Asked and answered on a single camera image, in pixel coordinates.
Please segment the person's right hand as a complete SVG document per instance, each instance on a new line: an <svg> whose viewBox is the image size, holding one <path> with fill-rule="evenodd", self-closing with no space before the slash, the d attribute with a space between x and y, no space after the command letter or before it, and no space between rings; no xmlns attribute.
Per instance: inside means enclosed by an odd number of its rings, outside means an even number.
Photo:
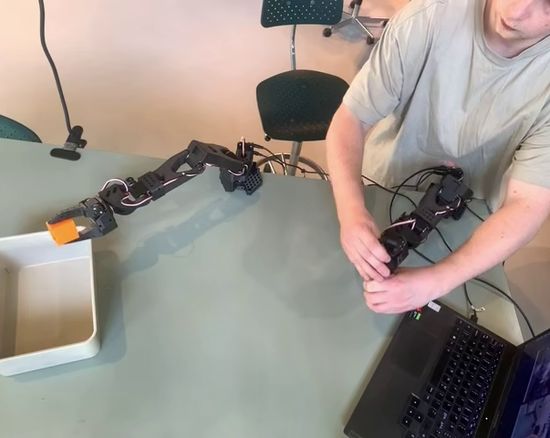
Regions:
<svg viewBox="0 0 550 438"><path fill-rule="evenodd" d="M341 219L340 242L348 260L364 280L382 281L390 276L387 266L390 256L379 242L379 229L371 216Z"/></svg>

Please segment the person's left hand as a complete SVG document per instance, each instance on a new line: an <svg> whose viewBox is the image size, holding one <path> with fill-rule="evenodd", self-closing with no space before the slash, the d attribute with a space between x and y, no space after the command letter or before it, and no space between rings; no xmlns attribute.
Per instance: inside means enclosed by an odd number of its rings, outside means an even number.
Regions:
<svg viewBox="0 0 550 438"><path fill-rule="evenodd" d="M422 308L448 292L446 284L432 267L398 270L382 281L363 284L363 295L369 309L379 314L401 314Z"/></svg>

